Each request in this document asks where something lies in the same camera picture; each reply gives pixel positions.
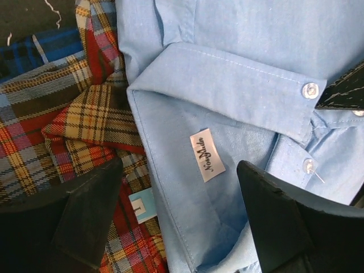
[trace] blue plaid fabric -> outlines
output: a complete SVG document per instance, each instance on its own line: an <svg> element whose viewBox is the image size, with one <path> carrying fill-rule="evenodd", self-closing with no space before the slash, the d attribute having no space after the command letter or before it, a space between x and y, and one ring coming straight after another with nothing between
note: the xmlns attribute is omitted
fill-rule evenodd
<svg viewBox="0 0 364 273"><path fill-rule="evenodd" d="M77 28L50 30L23 38L9 47L0 48L3 72L0 83L82 50Z"/></svg>

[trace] denim shirt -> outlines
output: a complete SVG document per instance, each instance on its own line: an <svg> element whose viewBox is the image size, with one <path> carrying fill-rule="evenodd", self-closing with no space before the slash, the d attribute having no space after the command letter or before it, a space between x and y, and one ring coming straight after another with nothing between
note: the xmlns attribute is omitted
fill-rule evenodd
<svg viewBox="0 0 364 273"><path fill-rule="evenodd" d="M364 181L364 116L315 105L328 84L364 59L364 2L116 5L127 95L171 272L260 272L236 174L240 160L351 202ZM206 183L190 141L205 129L226 169Z"/></svg>

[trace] plaid fabric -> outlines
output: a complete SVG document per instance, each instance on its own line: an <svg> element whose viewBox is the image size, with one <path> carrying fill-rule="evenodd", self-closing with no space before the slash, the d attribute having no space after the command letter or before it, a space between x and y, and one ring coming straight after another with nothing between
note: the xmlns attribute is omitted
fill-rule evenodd
<svg viewBox="0 0 364 273"><path fill-rule="evenodd" d="M151 186L126 100L111 0L79 0L84 51L0 85L0 203L66 183L119 156L125 177L100 271L166 272L157 220L138 225L129 194Z"/></svg>
<svg viewBox="0 0 364 273"><path fill-rule="evenodd" d="M0 48L0 59L10 72L0 77L0 83L82 50L76 28L41 32L21 39L9 47Z"/></svg>

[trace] light blue tag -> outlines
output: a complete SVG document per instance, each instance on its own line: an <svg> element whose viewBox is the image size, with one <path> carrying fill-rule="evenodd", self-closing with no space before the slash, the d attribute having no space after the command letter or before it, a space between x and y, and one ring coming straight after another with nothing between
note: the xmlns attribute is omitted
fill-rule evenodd
<svg viewBox="0 0 364 273"><path fill-rule="evenodd" d="M157 216L152 188L134 193L129 199L139 224Z"/></svg>

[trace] black object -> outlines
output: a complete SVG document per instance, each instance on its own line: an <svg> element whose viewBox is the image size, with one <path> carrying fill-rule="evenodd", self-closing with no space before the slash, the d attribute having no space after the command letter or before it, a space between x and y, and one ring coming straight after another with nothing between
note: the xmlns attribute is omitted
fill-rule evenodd
<svg viewBox="0 0 364 273"><path fill-rule="evenodd" d="M10 75L10 71L4 62L4 59L2 56L0 56L0 78L4 78Z"/></svg>
<svg viewBox="0 0 364 273"><path fill-rule="evenodd" d="M123 165L114 159L0 209L1 272L98 272Z"/></svg>
<svg viewBox="0 0 364 273"><path fill-rule="evenodd" d="M238 177L263 273L364 272L364 210L241 161Z"/></svg>
<svg viewBox="0 0 364 273"><path fill-rule="evenodd" d="M316 105L326 110L364 110L364 62L327 87Z"/></svg>

